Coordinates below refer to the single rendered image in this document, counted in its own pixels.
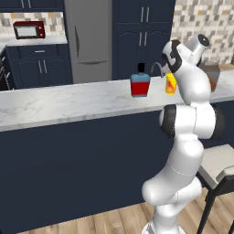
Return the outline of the navy island counter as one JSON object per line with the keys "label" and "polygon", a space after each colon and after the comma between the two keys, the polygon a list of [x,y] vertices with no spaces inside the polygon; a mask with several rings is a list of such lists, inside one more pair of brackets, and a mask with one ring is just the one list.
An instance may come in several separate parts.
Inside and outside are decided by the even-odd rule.
{"label": "navy island counter", "polygon": [[0,230],[17,234],[142,202],[173,145],[158,112],[0,133]]}

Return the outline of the navy base cupboards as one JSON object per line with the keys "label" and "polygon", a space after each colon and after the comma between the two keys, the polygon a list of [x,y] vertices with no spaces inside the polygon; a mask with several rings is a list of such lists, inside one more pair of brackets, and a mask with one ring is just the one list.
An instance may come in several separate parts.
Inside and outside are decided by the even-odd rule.
{"label": "navy base cupboards", "polygon": [[72,84],[67,44],[7,47],[17,89]]}

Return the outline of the red microwave oven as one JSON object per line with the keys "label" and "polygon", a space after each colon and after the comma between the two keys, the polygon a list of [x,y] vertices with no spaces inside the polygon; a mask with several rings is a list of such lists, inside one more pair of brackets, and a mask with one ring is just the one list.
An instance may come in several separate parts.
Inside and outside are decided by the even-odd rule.
{"label": "red microwave oven", "polygon": [[13,27],[17,39],[46,37],[43,21],[16,21]]}

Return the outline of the grey cushioned black stool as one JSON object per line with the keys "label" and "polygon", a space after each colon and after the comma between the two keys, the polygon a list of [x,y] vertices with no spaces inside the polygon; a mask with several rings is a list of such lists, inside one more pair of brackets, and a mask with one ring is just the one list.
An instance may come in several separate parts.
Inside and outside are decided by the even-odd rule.
{"label": "grey cushioned black stool", "polygon": [[202,234],[216,197],[234,192],[234,148],[223,144],[205,149],[197,178],[208,190],[197,230],[197,234]]}

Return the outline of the navy wall cupboards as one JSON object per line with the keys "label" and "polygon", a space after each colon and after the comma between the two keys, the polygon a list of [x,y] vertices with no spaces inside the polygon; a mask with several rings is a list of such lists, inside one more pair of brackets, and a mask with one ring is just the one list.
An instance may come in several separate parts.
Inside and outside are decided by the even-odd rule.
{"label": "navy wall cupboards", "polygon": [[63,0],[0,0],[0,13],[62,11]]}

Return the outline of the tall navy cupboards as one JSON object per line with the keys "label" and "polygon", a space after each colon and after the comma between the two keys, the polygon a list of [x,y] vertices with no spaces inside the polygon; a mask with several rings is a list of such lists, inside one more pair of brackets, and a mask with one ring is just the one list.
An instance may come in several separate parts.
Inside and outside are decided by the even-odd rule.
{"label": "tall navy cupboards", "polygon": [[176,0],[112,0],[112,78],[127,80],[144,64],[160,75],[162,50],[170,40]]}

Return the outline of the grey fridge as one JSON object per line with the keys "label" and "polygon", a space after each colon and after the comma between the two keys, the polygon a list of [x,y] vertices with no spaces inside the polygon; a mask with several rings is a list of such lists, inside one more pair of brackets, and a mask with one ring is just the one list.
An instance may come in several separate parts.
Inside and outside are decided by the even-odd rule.
{"label": "grey fridge", "polygon": [[112,78],[112,0],[64,0],[73,82]]}

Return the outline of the grey curved tap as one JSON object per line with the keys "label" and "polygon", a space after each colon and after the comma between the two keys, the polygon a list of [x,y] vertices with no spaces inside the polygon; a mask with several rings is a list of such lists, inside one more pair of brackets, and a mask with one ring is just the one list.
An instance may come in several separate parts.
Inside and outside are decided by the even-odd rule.
{"label": "grey curved tap", "polygon": [[151,67],[151,73],[154,73],[154,67],[157,66],[160,70],[160,76],[161,78],[165,75],[164,71],[163,71],[163,67],[161,66],[161,64],[159,62],[155,62],[153,63],[152,67]]}

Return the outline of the black oven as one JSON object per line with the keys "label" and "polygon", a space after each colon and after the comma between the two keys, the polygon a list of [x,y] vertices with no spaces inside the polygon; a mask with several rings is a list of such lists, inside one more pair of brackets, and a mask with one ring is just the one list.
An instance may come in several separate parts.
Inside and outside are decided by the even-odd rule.
{"label": "black oven", "polygon": [[0,91],[13,90],[15,87],[6,50],[3,49],[0,53]]}

